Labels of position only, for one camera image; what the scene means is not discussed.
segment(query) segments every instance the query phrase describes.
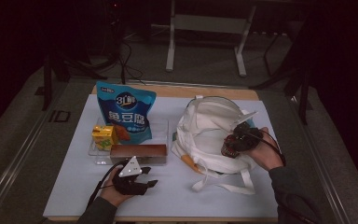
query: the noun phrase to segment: table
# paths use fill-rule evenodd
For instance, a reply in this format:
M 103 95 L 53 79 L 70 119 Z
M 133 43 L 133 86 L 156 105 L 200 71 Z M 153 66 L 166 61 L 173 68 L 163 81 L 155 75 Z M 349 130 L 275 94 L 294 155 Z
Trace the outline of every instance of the table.
M 158 97 L 149 116 L 161 118 L 164 114 L 181 115 L 188 101 L 195 94 L 219 95 L 241 104 L 256 104 L 263 114 L 255 118 L 255 124 L 267 126 L 274 135 L 265 107 L 257 101 L 254 91 L 230 89 L 205 89 L 186 87 L 136 86 L 139 89 L 155 91 Z M 173 100 L 174 106 L 167 107 L 166 100 Z M 100 116 L 96 95 L 91 94 L 84 107 L 76 128 L 74 139 L 68 149 L 62 169 L 48 200 L 44 217 L 51 220 L 74 220 L 84 211 L 87 200 L 97 182 L 110 166 L 96 165 L 87 155 L 90 144 L 90 130 L 93 122 Z M 175 121 L 170 126 L 174 131 Z M 255 184 L 255 195 L 229 193 L 217 187 L 207 187 L 201 192 L 191 191 L 190 183 L 195 183 L 203 175 L 193 172 L 169 150 L 165 166 L 152 166 L 146 177 L 158 179 L 158 184 L 146 195 L 131 198 L 117 210 L 117 221 L 276 221 L 277 204 L 274 201 L 268 173 L 260 167 L 251 172 Z M 238 175 L 227 180 L 239 184 Z
M 193 16 L 175 14 L 175 0 L 171 0 L 171 23 L 170 23 L 170 45 L 168 48 L 168 57 L 166 71 L 173 71 L 173 61 L 175 54 L 175 29 L 222 32 L 229 34 L 241 34 L 241 41 L 234 48 L 238 71 L 241 77 L 246 77 L 245 65 L 242 58 L 242 50 L 252 24 L 252 18 L 255 14 L 256 6 L 252 5 L 247 19 L 233 18 L 215 18 L 205 16 Z

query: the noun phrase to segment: packaging label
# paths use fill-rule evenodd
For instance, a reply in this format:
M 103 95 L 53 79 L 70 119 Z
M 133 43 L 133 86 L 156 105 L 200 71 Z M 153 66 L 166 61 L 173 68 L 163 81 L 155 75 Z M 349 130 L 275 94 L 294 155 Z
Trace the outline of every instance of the packaging label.
M 95 125 L 91 135 L 98 149 L 110 150 L 112 145 L 118 144 L 117 135 L 113 126 Z
M 121 144 L 152 138 L 147 113 L 156 100 L 155 92 L 98 81 L 97 96 L 103 119 L 115 127 Z

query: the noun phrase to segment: blue snack bag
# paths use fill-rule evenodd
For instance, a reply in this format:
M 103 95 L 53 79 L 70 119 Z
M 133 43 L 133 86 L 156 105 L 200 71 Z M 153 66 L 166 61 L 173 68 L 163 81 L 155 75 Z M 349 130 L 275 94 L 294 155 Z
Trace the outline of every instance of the blue snack bag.
M 115 126 L 121 144 L 140 144 L 152 138 L 147 114 L 156 100 L 155 92 L 101 81 L 96 86 L 103 119 L 106 125 Z

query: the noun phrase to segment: chair leg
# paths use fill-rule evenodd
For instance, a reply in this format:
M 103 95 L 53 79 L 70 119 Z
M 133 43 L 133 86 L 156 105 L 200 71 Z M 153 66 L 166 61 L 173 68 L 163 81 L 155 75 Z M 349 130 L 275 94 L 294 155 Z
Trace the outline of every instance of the chair leg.
M 268 79 L 260 84 L 257 84 L 254 86 L 249 86 L 248 88 L 249 88 L 249 90 L 263 90 L 263 89 L 269 87 L 270 85 L 275 84 L 287 77 L 292 77 L 295 72 L 296 72 L 296 69 L 290 69 L 290 70 L 284 71 L 283 68 L 280 66 L 270 79 Z
M 269 62 L 267 60 L 267 53 L 269 52 L 269 50 L 272 48 L 272 46 L 274 45 L 274 43 L 277 41 L 279 35 L 275 35 L 274 39 L 271 41 L 271 43 L 268 45 L 266 51 L 264 51 L 264 54 L 263 54 L 263 60 L 264 60 L 264 64 L 266 65 L 266 68 L 267 68 L 267 72 L 268 72 L 268 75 L 271 76 L 271 71 L 269 69 Z
M 308 90 L 310 86 L 310 71 L 306 71 L 303 76 L 303 82 L 301 86 L 300 105 L 298 109 L 298 115 L 305 125 L 307 125 L 306 110 L 308 102 Z
M 50 58 L 46 56 L 45 64 L 44 64 L 44 103 L 43 103 L 43 111 L 48 109 L 48 106 L 51 102 L 51 65 L 50 65 Z

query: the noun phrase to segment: cable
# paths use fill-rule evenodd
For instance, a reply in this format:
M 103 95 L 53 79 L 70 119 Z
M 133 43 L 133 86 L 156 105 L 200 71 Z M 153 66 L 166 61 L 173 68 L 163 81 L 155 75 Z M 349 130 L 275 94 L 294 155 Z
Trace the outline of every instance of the cable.
M 271 148 L 279 155 L 279 157 L 281 158 L 281 161 L 282 161 L 282 163 L 283 163 L 283 166 L 286 166 L 286 158 L 285 158 L 284 155 L 282 154 L 282 151 L 281 151 L 281 149 L 280 149 L 280 147 L 279 147 L 277 141 L 275 141 L 275 139 L 274 139 L 274 138 L 271 136 L 271 134 L 269 134 L 268 132 L 265 132 L 265 131 L 263 131 L 263 130 L 259 130 L 259 131 L 262 132 L 262 133 L 266 133 L 266 134 L 275 142 L 275 144 L 276 144 L 277 146 L 276 146 L 276 147 L 273 146 L 271 143 L 267 142 L 267 141 L 264 140 L 263 138 L 260 138 L 260 137 L 258 137 L 258 136 L 256 136 L 256 135 L 252 134 L 252 133 L 246 133 L 246 134 L 248 134 L 248 135 L 250 135 L 250 136 L 252 136 L 252 137 L 254 137 L 254 138 L 260 140 L 261 142 L 263 142 L 263 143 L 267 144 L 269 147 L 271 147 Z
M 95 187 L 94 192 L 92 192 L 91 196 L 89 196 L 89 202 L 87 203 L 87 207 L 90 207 L 90 205 L 92 204 L 92 202 L 94 202 L 94 199 L 97 197 L 98 191 L 100 189 L 102 189 L 102 185 L 104 183 L 104 180 L 110 175 L 110 173 L 112 172 L 113 169 L 115 169 L 117 166 L 119 165 L 125 165 L 127 162 L 126 161 L 120 161 L 118 163 L 116 163 L 115 165 L 113 165 L 107 172 L 106 174 L 103 176 L 103 178 L 100 180 L 100 182 L 98 182 L 98 185 Z
M 144 75 L 144 73 L 143 73 L 142 71 L 138 70 L 138 69 L 132 68 L 132 67 L 130 67 L 130 66 L 127 65 L 128 61 L 129 61 L 129 59 L 130 59 L 130 56 L 131 56 L 131 54 L 132 54 L 132 48 L 131 48 L 131 46 L 130 46 L 129 44 L 127 44 L 125 41 L 122 41 L 122 44 L 125 45 L 125 46 L 127 46 L 128 49 L 129 49 L 129 51 L 130 51 L 130 52 L 129 52 L 129 55 L 127 56 L 127 58 L 126 58 L 125 60 L 124 60 L 121 56 L 119 57 L 119 61 L 120 61 L 120 63 L 121 63 L 121 76 L 120 76 L 120 77 L 121 77 L 121 82 L 122 82 L 122 84 L 125 84 L 125 83 L 126 83 L 125 75 L 126 75 L 126 72 L 127 72 L 127 74 L 129 74 L 132 78 L 134 78 L 134 79 L 138 80 L 139 82 L 141 82 L 142 84 L 146 85 L 146 84 L 140 79 L 140 77 L 142 77 L 142 76 Z M 138 77 L 136 77 L 136 76 L 134 76 L 134 75 L 129 71 L 129 69 L 134 70 L 134 71 L 136 71 L 136 72 L 139 72 L 141 75 L 138 76 Z

